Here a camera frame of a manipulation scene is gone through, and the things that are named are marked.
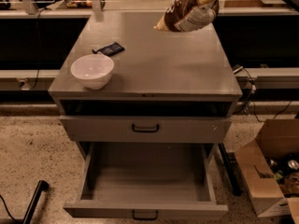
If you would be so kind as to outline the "brown chip bag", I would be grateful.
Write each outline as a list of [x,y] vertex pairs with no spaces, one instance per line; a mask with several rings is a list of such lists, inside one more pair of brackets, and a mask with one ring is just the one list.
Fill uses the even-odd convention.
[[212,23],[219,0],[174,0],[155,26],[158,31],[192,32]]

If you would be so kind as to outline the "grey drawer cabinet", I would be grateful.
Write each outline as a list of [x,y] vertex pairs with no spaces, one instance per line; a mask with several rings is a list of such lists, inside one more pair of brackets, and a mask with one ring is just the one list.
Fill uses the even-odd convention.
[[[61,116],[230,119],[241,90],[213,27],[192,33],[159,32],[152,11],[108,11],[89,19],[69,60],[111,42],[124,51],[115,56],[112,79],[100,90],[84,88],[64,65],[50,86]],[[86,160],[92,143],[76,142]],[[219,143],[200,144],[208,161]]]

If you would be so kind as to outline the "closed grey upper drawer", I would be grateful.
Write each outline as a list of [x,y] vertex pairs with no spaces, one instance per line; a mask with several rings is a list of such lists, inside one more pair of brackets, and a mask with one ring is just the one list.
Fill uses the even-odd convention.
[[61,116],[76,142],[220,143],[229,119]]

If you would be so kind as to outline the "open grey bottom drawer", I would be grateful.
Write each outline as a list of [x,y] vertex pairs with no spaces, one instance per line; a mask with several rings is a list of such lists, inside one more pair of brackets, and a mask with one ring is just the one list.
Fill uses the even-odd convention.
[[200,144],[92,143],[71,217],[219,219],[218,204]]

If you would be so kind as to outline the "white bowl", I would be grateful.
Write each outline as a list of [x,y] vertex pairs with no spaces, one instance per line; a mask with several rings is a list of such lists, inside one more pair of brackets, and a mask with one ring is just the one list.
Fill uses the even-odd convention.
[[103,54],[90,54],[75,60],[70,72],[83,87],[99,90],[110,81],[113,69],[111,58]]

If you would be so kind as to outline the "dark blue snack packet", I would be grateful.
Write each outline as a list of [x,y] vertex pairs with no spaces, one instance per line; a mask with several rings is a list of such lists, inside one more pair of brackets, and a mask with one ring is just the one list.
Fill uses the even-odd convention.
[[124,47],[121,46],[119,43],[114,42],[110,45],[104,46],[100,49],[93,49],[93,54],[104,54],[108,57],[111,57],[115,54],[118,54],[120,52],[124,51]]

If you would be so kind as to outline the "black base leg right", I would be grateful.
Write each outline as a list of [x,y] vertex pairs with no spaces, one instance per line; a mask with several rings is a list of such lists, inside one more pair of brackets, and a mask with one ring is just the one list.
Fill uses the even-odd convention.
[[242,190],[238,185],[238,182],[235,177],[235,173],[234,173],[233,167],[230,163],[229,156],[226,152],[225,146],[223,143],[219,143],[218,147],[219,147],[219,151],[221,153],[221,158],[223,160],[223,164],[226,169],[226,173],[228,175],[229,181],[232,186],[232,193],[234,194],[234,196],[240,196],[242,194]]

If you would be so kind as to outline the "black base leg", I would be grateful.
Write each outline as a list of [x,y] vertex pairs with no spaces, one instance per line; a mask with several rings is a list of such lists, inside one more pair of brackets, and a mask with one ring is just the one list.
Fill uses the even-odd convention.
[[232,186],[232,193],[234,194],[234,196],[240,196],[242,194],[242,190],[238,185],[238,182],[235,177],[235,173],[234,173],[233,167],[230,163],[229,156],[226,152],[225,146],[223,143],[219,143],[218,147],[219,147],[219,151],[221,153],[221,158],[223,160],[223,164],[226,169],[226,173],[228,175],[229,181]]
[[34,215],[34,212],[36,210],[36,206],[38,204],[39,198],[41,194],[49,189],[49,183],[45,180],[39,180],[36,185],[35,192],[33,194],[33,197],[27,207],[26,213],[24,215],[22,224],[30,224],[32,217]]

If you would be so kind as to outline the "cardboard box with cans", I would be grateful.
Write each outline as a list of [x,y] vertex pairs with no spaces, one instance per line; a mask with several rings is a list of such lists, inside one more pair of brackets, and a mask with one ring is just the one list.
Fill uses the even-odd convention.
[[299,119],[268,119],[256,137],[235,152],[257,217],[291,215],[299,224],[299,198],[286,198],[267,158],[299,152]]

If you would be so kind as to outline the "black base leg left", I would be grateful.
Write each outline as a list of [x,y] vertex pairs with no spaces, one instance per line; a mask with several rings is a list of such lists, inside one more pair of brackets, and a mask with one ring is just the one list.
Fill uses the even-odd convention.
[[33,194],[33,197],[27,207],[26,213],[24,215],[22,224],[30,224],[32,217],[34,215],[34,212],[36,210],[36,206],[38,204],[39,198],[41,194],[49,189],[49,183],[45,180],[39,180],[36,185],[35,192]]

